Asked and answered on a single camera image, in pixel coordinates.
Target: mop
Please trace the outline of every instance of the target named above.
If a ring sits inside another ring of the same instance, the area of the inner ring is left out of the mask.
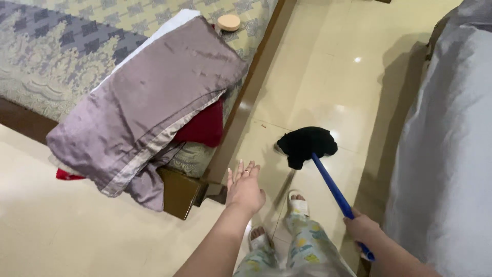
[[[319,158],[323,156],[335,154],[338,150],[337,143],[330,135],[330,131],[319,127],[304,127],[285,134],[277,141],[276,148],[279,148],[288,156],[287,162],[289,167],[295,170],[300,170],[303,167],[304,161],[312,159],[330,188],[343,215],[350,219],[354,219],[354,214],[352,213],[350,205],[319,160]],[[374,261],[374,255],[369,248],[363,243],[359,242],[358,244],[365,257],[369,261]]]

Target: bed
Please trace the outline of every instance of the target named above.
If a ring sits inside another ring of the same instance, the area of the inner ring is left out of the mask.
[[[443,276],[491,276],[492,6],[465,0],[434,29],[400,137],[385,232]]]
[[[226,92],[223,141],[218,148],[187,142],[162,170],[163,178],[172,179],[164,210],[184,219],[191,204],[223,192],[222,175],[294,5],[294,0],[0,1],[0,124],[45,143],[85,93],[181,9],[199,10],[210,23],[238,15],[240,29],[222,36],[250,70]]]

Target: wooden bed frame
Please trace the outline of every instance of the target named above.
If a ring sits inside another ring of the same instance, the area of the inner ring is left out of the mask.
[[[226,190],[221,185],[222,178],[232,159],[296,1],[278,0],[263,40],[251,62],[245,83],[225,124],[222,142],[217,147],[204,175],[197,179],[168,168],[158,169],[165,183],[165,212],[184,220],[193,204],[200,206],[207,197],[225,203]],[[0,124],[46,144],[46,135],[58,123],[0,97]]]

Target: blue mop handle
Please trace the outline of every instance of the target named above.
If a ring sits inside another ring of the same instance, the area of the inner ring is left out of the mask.
[[[345,217],[350,218],[350,219],[354,219],[354,214],[352,213],[352,208],[348,204],[345,197],[343,197],[343,194],[340,192],[337,185],[335,185],[335,182],[333,182],[333,179],[328,174],[328,171],[326,171],[326,168],[323,166],[321,161],[318,159],[318,156],[316,156],[315,153],[312,153],[311,156],[312,156],[312,160],[314,161],[314,164],[316,165],[319,172],[321,173],[321,176],[323,176],[323,179],[325,179],[325,182],[328,185],[328,188],[330,188],[330,191],[332,192],[333,197],[335,197],[335,200],[337,201],[337,204],[340,207],[343,215]],[[373,262],[374,261],[374,255],[369,250],[369,248],[361,242],[359,242],[359,246],[362,248],[362,253],[364,253],[364,255],[367,257],[367,259]]]

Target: black mop head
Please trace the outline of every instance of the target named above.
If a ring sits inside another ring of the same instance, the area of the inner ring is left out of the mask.
[[[311,159],[313,152],[321,158],[338,150],[330,131],[320,127],[304,127],[285,134],[277,141],[277,146],[288,156],[289,167],[296,170],[303,168],[303,162]]]

